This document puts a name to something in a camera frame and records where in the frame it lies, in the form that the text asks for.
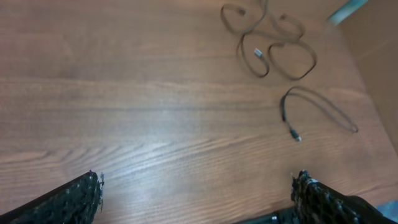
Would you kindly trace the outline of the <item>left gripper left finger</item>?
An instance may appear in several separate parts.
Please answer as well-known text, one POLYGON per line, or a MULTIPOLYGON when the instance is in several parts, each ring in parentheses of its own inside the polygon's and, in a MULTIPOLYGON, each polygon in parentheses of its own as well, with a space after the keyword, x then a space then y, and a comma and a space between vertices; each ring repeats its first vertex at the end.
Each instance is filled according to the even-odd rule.
POLYGON ((92 224, 103 204, 104 175, 89 171, 1 215, 5 224, 92 224))

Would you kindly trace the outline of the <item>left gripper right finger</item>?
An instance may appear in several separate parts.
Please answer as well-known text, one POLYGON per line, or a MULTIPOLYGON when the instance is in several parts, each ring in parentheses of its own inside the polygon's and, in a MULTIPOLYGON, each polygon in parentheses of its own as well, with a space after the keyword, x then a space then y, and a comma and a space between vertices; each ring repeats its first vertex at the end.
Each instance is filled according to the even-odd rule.
POLYGON ((291 200, 300 223, 396 224, 365 199, 343 195, 306 170, 293 178, 291 200))

